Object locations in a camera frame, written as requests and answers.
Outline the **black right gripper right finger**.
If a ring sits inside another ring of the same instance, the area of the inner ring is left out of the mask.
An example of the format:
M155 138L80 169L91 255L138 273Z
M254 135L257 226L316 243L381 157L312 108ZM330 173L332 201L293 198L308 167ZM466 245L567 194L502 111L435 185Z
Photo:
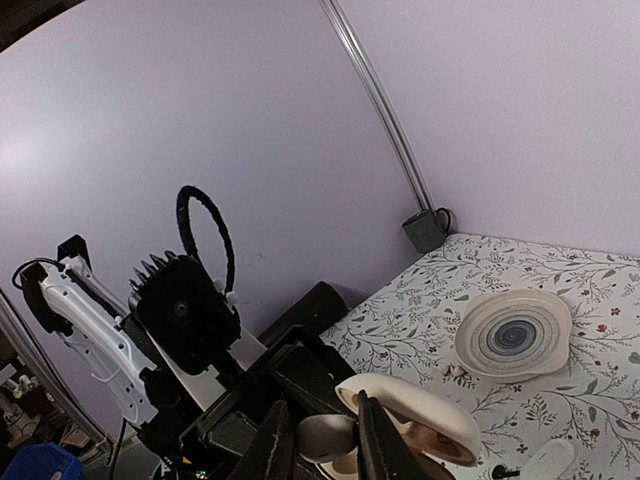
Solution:
M359 479L438 479L425 470L407 447L379 400L364 390L358 400Z

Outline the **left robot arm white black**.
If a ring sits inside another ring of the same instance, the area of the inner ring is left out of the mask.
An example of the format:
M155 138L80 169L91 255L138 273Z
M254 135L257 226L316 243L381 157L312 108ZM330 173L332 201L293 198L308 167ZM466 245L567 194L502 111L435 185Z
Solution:
M191 255L152 256L122 302L73 236L13 283L177 478L316 479L356 449L355 420L334 393L352 373L345 361L303 325L262 344Z

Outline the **cream earbud charging case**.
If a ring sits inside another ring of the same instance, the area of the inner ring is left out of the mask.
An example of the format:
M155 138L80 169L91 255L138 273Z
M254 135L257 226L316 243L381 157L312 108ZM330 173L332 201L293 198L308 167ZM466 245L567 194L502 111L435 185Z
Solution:
M359 410L359 392L377 399L410 451L420 459L435 457L468 468L478 464L479 426L458 404L406 380L378 373L351 376L334 391L353 413Z

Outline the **cream earbud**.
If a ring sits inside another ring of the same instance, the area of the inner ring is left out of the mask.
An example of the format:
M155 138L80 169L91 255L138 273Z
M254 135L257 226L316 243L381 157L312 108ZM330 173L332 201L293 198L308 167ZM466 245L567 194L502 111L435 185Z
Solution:
M345 415L309 416L296 428L297 452L316 464L345 456L356 447L355 427L355 420Z

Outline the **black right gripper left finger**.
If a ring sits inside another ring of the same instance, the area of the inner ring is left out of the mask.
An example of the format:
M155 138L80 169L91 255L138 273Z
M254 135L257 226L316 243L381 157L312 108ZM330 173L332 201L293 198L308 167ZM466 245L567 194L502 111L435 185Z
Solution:
M293 475L294 426L285 400L276 401L230 479L287 480Z

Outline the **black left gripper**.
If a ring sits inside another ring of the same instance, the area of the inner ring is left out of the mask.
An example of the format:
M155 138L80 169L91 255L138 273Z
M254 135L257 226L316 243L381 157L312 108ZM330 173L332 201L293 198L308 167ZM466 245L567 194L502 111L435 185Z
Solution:
M293 424L317 414L354 415L335 394L355 371L304 325L289 328L181 436L183 454L206 479L224 479L253 441L272 404L284 400Z

